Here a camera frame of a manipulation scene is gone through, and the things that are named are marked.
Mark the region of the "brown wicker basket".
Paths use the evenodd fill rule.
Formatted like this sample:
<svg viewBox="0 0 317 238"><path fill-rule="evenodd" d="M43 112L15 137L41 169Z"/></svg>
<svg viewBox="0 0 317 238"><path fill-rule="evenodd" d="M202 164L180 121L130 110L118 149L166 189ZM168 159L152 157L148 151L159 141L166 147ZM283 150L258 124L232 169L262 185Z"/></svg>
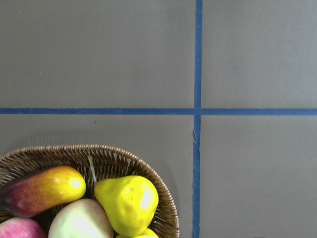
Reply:
<svg viewBox="0 0 317 238"><path fill-rule="evenodd" d="M88 156L92 156L92 175ZM139 175L150 180L158 191L158 206L149 225L160 238L180 237L179 218L174 199L161 176L135 154L108 145L58 145L25 147L0 157L0 184L33 174L45 168L67 165L75 168L86 181L85 197L93 199L94 183L105 178Z"/></svg>

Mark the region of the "yellow pear fruit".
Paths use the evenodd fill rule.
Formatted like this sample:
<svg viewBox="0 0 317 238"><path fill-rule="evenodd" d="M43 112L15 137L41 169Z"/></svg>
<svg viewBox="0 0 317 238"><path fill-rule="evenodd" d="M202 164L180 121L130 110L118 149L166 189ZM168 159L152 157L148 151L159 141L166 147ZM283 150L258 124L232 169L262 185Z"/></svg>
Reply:
<svg viewBox="0 0 317 238"><path fill-rule="evenodd" d="M94 192L113 229L129 238L148 228L159 203L157 189L142 176L106 178L96 183Z"/></svg>

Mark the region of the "yellow lemon fruit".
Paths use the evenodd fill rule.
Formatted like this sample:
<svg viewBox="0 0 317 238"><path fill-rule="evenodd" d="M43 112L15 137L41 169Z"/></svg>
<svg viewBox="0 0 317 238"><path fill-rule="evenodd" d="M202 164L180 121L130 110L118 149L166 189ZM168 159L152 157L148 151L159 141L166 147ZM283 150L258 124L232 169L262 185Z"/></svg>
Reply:
<svg viewBox="0 0 317 238"><path fill-rule="evenodd" d="M158 238L158 235L145 227L124 227L115 229L117 238Z"/></svg>

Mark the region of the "pale yellow apple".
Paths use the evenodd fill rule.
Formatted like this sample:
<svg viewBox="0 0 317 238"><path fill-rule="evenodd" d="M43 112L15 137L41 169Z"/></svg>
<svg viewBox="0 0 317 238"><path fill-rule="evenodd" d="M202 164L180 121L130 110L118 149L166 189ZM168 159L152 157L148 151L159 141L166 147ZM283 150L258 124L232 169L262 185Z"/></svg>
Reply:
<svg viewBox="0 0 317 238"><path fill-rule="evenodd" d="M111 238L114 230L103 207L92 199L80 199L55 216L50 238Z"/></svg>

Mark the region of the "brown red mango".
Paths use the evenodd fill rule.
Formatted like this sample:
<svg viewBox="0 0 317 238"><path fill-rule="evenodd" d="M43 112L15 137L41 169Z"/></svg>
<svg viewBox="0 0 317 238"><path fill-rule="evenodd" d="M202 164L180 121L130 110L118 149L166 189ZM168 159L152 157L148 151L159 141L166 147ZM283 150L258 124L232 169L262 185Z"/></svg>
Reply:
<svg viewBox="0 0 317 238"><path fill-rule="evenodd" d="M86 182L76 169L57 166L7 182L0 190L0 204L14 216L31 218L78 200L85 191Z"/></svg>

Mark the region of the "pink red apple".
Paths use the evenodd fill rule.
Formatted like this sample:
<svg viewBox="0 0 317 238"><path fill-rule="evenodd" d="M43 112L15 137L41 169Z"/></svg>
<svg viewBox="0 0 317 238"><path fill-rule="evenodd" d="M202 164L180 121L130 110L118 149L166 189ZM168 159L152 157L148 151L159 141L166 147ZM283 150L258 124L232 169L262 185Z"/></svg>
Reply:
<svg viewBox="0 0 317 238"><path fill-rule="evenodd" d="M47 238L43 228L28 218L11 218L0 224L1 238Z"/></svg>

